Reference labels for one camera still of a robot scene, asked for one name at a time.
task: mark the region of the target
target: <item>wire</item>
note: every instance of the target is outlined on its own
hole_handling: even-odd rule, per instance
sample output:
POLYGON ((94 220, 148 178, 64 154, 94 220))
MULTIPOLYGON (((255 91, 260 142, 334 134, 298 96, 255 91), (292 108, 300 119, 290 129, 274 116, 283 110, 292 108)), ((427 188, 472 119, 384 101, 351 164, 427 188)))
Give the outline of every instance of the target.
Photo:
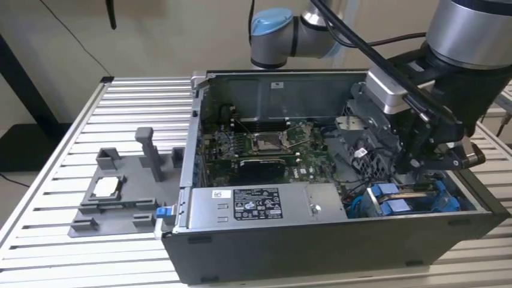
POLYGON ((506 113, 504 117, 502 118, 502 125, 499 126, 496 137, 502 136, 503 129, 506 128, 506 125, 511 122, 512 114, 506 113))
POLYGON ((251 1, 251 8, 250 8, 250 19, 247 21, 247 31, 250 34, 250 45, 252 42, 252 21, 254 21, 254 14, 255 14, 255 0, 251 1))
MULTIPOLYGON (((335 38, 336 42, 342 46, 344 46, 347 48, 358 48, 356 45, 354 45, 350 42, 346 42, 342 39, 342 37, 339 35, 336 35, 336 32, 335 32, 335 30, 334 30, 331 25, 327 25, 327 29, 330 30, 331 36, 335 38)), ((398 36, 398 37, 394 37, 394 38, 390 38, 390 39, 379 40, 379 41, 375 41, 375 42, 368 42, 368 45, 371 47, 375 47, 375 46, 387 45, 387 44, 396 43, 396 42, 400 42, 400 41, 404 41, 404 40, 410 40, 410 39, 424 38, 426 36, 427 36, 426 32, 406 34, 406 35, 402 35, 402 36, 398 36)))
POLYGON ((8 180, 10 182, 18 184, 18 185, 22 185, 22 186, 24 186, 24 187, 27 187, 27 188, 31 187, 31 186, 28 186, 27 184, 24 184, 24 183, 22 183, 22 182, 18 182, 18 181, 15 181, 15 180, 12 180, 12 179, 10 179, 3 173, 0 173, 0 177, 2 177, 3 179, 8 180))
POLYGON ((75 36, 75 34, 72 33, 72 31, 70 30, 70 28, 66 26, 66 24, 63 23, 63 21, 59 19, 58 15, 55 15, 52 9, 48 7, 48 5, 46 4, 46 2, 43 0, 39 0, 40 3, 47 7, 50 13, 54 15, 55 19, 60 22, 60 24, 63 25, 63 27, 67 29, 67 31, 70 32, 71 36, 74 36, 75 40, 78 41, 79 45, 82 46, 82 49, 86 51, 87 54, 90 54, 90 56, 92 57, 92 59, 96 61, 96 63, 102 66, 102 68, 104 69, 104 71, 107 72, 107 74, 110 76, 112 76, 111 72, 107 70, 106 66, 103 66, 103 64, 100 63, 100 61, 96 59, 96 57, 91 54, 91 52, 86 49, 86 46, 82 44, 79 38, 75 36))
POLYGON ((504 124, 502 124, 502 125, 499 126, 498 133, 496 133, 496 137, 502 136, 504 127, 506 127, 504 124))

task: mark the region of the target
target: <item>white wall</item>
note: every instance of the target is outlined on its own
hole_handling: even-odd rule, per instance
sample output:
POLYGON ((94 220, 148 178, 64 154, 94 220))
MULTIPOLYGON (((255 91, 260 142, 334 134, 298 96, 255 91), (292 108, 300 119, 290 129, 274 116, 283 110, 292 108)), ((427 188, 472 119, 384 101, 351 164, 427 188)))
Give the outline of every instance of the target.
MULTIPOLYGON (((251 68, 247 42, 250 0, 122 0, 118 29, 104 0, 46 0, 90 52, 119 77, 188 76, 194 70, 251 68)), ((256 11, 302 0, 258 0, 256 11)), ((72 121, 106 72, 82 50, 39 0, 0 1, 4 36, 48 105, 72 121)), ((290 59, 290 68, 330 68, 332 60, 290 59)), ((0 96, 0 128, 28 122, 12 97, 0 96)))

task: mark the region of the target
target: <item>black pole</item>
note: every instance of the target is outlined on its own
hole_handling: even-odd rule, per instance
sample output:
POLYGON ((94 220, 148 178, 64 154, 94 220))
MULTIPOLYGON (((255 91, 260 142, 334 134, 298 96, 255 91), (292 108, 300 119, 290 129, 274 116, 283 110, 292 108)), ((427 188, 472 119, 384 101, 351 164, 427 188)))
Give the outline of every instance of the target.
POLYGON ((66 130, 63 129, 50 107, 27 75, 22 64, 0 35, 0 73, 30 111, 44 135, 58 145, 66 130))
POLYGON ((107 13, 110 15, 111 28, 115 30, 118 28, 118 23, 115 21, 115 11, 114 11, 114 0, 106 0, 107 13))

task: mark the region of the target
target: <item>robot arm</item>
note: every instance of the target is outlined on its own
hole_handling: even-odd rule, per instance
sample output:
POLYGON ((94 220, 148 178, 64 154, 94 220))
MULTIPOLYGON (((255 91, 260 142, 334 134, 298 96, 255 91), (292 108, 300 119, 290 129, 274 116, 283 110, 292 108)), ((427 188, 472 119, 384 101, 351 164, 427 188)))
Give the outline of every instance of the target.
POLYGON ((388 125, 399 139, 398 173, 482 164, 486 156, 470 137, 512 78, 512 1, 442 0, 426 45, 388 60, 326 3, 312 3, 376 63, 356 97, 379 107, 386 121, 378 125, 388 125))
POLYGON ((311 0, 311 4, 300 16, 284 8, 255 15, 255 67, 280 68, 291 56, 334 55, 339 45, 331 25, 376 64, 355 96, 368 98, 386 116, 378 121, 383 118, 375 113, 366 115, 390 127, 396 138, 388 144, 400 151, 398 173, 459 170, 486 162, 470 137, 512 78, 512 1, 442 0, 426 44, 391 59, 344 24, 344 1, 311 0))

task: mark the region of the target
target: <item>metal slat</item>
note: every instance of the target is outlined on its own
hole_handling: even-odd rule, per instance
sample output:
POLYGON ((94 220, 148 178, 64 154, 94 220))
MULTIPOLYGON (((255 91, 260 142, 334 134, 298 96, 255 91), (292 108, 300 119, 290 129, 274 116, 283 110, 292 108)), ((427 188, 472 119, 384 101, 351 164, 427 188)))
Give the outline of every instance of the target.
POLYGON ((111 241, 124 241, 131 239, 136 239, 136 240, 152 239, 154 240, 155 234, 138 233, 138 234, 80 237, 80 238, 71 238, 68 235, 24 237, 24 238, 15 238, 11 245, 14 247, 20 247, 20 246, 35 246, 35 245, 59 245, 59 244, 84 243, 84 242, 100 243, 100 242, 111 242, 111 241))
POLYGON ((168 260, 80 265, 79 268, 80 269, 76 269, 76 266, 60 266, 52 268, 4 271, 0 273, 0 283, 127 275, 136 273, 174 272, 174 266, 168 260))
MULTIPOLYGON (((187 140, 187 130, 175 131, 156 131, 154 133, 154 140, 187 140)), ((84 142, 107 142, 107 141, 134 141, 135 131, 131 132, 114 132, 114 133, 83 133, 76 143, 84 142)))
POLYGON ((35 208, 62 208, 80 205, 86 193, 42 195, 34 199, 35 208))
POLYGON ((174 98, 155 98, 155 99, 127 99, 127 100, 102 100, 98 107, 124 107, 124 106, 163 106, 171 104, 188 104, 192 105, 192 99, 187 95, 184 97, 174 98))
MULTIPOLYGON (((64 278, 58 280, 32 281, 31 287, 66 287, 66 288, 87 288, 87 287, 106 287, 114 285, 142 284, 152 282, 178 282, 179 278, 176 273, 158 272, 158 273, 140 273, 108 276, 92 276, 87 278, 64 278)), ((27 283, 6 283, 0 284, 0 288, 26 288, 27 283)))
POLYGON ((83 132, 122 132, 136 131, 139 127, 152 127, 155 131, 159 130, 187 130, 190 123, 184 121, 174 122, 135 122, 120 124, 88 124, 86 125, 83 132))
POLYGON ((191 118, 191 113, 163 113, 140 115, 95 115, 90 118, 90 123, 124 123, 142 121, 183 121, 191 118))
POLYGON ((59 168, 58 172, 54 175, 55 179, 63 178, 86 178, 95 175, 98 165, 83 165, 83 166, 71 166, 59 168))
POLYGON ((79 192, 86 191, 91 184, 91 179, 60 179, 52 180, 43 186, 44 192, 79 192))
MULTIPOLYGON (((159 151, 159 153, 166 154, 166 153, 171 153, 171 152, 170 151, 159 151)), ((120 152, 119 154, 120 154, 120 156, 144 155, 143 151, 120 152)), ((63 166, 96 164, 96 155, 98 155, 98 153, 70 154, 64 158, 63 166)))
MULTIPOLYGON (((174 147, 183 147, 186 141, 180 140, 156 140, 154 141, 159 151, 170 151, 174 147)), ((98 142, 98 143, 79 143, 71 147, 71 153, 95 153, 102 148, 110 147, 116 148, 119 152, 138 152, 142 151, 142 144, 136 141, 126 142, 98 142)))
POLYGON ((51 267, 56 265, 60 266, 86 263, 126 262, 155 259, 170 259, 166 250, 48 256, 30 259, 4 259, 0 262, 0 269, 51 267))
POLYGON ((50 256, 70 256, 82 254, 102 254, 131 251, 163 250, 159 240, 74 244, 59 247, 30 247, 12 249, 4 254, 4 259, 39 258, 50 256))
POLYGON ((102 107, 96 108, 94 115, 136 115, 147 113, 187 113, 191 112, 191 105, 179 104, 179 105, 167 105, 167 106, 132 106, 132 107, 102 107))

